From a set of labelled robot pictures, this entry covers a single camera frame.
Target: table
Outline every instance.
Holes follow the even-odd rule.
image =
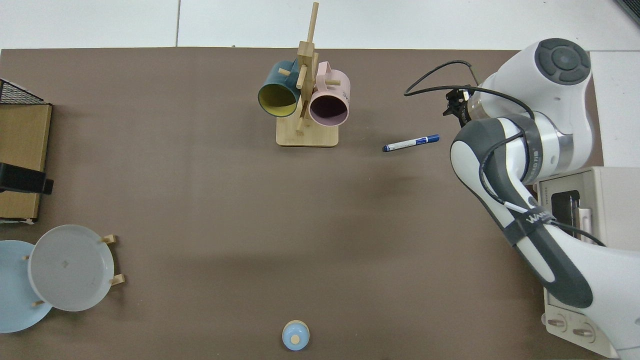
[[[0,238],[35,242],[61,224],[115,233],[127,282],[3,335],[3,357],[596,357],[546,332],[542,287],[456,179],[444,94],[402,95],[447,60],[484,79],[515,52],[320,53],[352,86],[330,149],[277,146],[257,104],[294,49],[4,50],[0,76],[54,104],[56,187],[36,225]],[[431,84],[471,81],[461,65]],[[595,117],[593,89],[588,104]],[[381,150],[431,133],[441,140]],[[280,341],[293,319],[311,331],[297,354]]]

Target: wooden mug stand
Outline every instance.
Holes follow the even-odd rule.
[[[296,111],[288,117],[276,118],[276,143],[280,146],[333,147],[338,144],[338,126],[320,125],[309,115],[309,100],[316,85],[318,66],[318,53],[313,43],[317,13],[318,3],[314,3],[307,41],[301,41],[298,46],[300,75],[296,87],[300,89],[300,99]]]

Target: white plate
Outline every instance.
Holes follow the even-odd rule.
[[[38,240],[29,281],[42,300],[66,311],[98,304],[111,287],[113,257],[102,237],[79,225],[62,225]]]
[[[29,283],[28,261],[22,257],[31,253],[33,245],[18,240],[0,241],[0,333],[24,330],[51,310],[39,301]]]

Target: marker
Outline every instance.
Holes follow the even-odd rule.
[[[424,137],[424,138],[407,140],[407,141],[397,142],[397,143],[390,143],[389,145],[385,145],[382,148],[382,151],[387,152],[387,151],[393,151],[393,150],[402,149],[402,148],[409,147],[409,146],[422,145],[422,144],[428,143],[428,142],[436,142],[439,139],[440,139],[440,135],[435,134],[435,135],[429,135],[429,136]]]

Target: wooden base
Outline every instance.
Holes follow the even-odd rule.
[[[338,126],[322,126],[309,119],[300,121],[302,104],[288,117],[276,118],[276,143],[280,146],[333,147],[338,145]]]

